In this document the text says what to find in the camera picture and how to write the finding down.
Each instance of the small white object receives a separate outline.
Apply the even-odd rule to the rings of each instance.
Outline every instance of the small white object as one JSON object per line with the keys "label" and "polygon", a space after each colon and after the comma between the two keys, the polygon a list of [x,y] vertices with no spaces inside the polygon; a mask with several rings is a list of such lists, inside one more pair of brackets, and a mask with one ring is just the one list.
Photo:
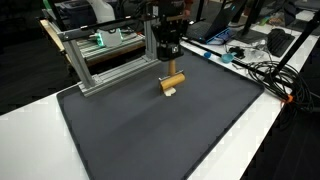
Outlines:
{"label": "small white object", "polygon": [[266,40],[262,40],[261,42],[260,42],[260,45],[265,45],[266,44]]}
{"label": "small white object", "polygon": [[176,92],[177,92],[177,90],[175,88],[171,87],[171,88],[165,90],[163,93],[164,93],[164,95],[169,97],[169,96],[173,95]]}

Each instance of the aluminum frame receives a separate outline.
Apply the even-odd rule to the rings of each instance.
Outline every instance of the aluminum frame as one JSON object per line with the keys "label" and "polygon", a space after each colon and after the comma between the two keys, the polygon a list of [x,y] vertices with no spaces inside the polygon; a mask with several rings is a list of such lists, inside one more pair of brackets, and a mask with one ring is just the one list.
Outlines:
{"label": "aluminum frame", "polygon": [[75,40],[75,37],[80,38],[82,35],[88,36],[88,32],[93,31],[86,30],[81,32],[78,29],[58,33],[58,37],[62,41],[65,51],[69,55],[71,63],[81,80],[81,82],[78,83],[78,86],[85,97],[98,93],[99,91],[102,91],[161,62],[157,59],[157,42],[151,29],[154,23],[157,23],[157,20],[145,21],[144,23],[145,36],[148,37],[145,38],[146,55],[117,68],[93,76],[90,74],[85,58],[83,57]]}

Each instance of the gray work surface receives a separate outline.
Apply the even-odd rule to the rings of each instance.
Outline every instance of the gray work surface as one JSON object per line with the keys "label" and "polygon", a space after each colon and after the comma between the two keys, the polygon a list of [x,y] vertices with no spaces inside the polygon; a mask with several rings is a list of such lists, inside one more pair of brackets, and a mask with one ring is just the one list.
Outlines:
{"label": "gray work surface", "polygon": [[158,88],[167,63],[88,98],[78,87],[58,94],[91,179],[185,179],[264,90],[190,52],[177,69],[186,81],[173,97]]}

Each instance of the black cable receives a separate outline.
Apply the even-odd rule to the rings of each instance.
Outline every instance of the black cable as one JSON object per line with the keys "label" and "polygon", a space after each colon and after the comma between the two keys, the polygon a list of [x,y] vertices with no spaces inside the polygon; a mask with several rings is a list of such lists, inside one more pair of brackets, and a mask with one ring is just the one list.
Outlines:
{"label": "black cable", "polygon": [[[279,62],[264,61],[248,64],[255,70],[264,69],[265,76],[259,76],[256,71],[249,71],[249,75],[255,81],[262,83],[266,89],[272,92],[274,95],[279,97],[284,103],[292,106],[292,108],[303,111],[312,112],[313,110],[313,99],[308,85],[299,75],[299,72],[292,66],[286,65],[280,72],[276,72],[281,83],[275,81],[275,77],[272,77],[272,72],[276,69]],[[290,84],[292,93],[288,94],[284,84]]]}

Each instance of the robotic arm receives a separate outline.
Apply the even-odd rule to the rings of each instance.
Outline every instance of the robotic arm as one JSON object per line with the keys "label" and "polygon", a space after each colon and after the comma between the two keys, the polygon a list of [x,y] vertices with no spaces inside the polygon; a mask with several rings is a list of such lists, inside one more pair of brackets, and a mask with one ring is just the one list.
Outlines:
{"label": "robotic arm", "polygon": [[161,61],[183,56],[180,38],[189,24],[183,16],[184,7],[184,0],[159,0],[153,1],[152,12],[147,13],[159,18],[159,23],[154,24],[152,30],[158,42],[157,54]]}

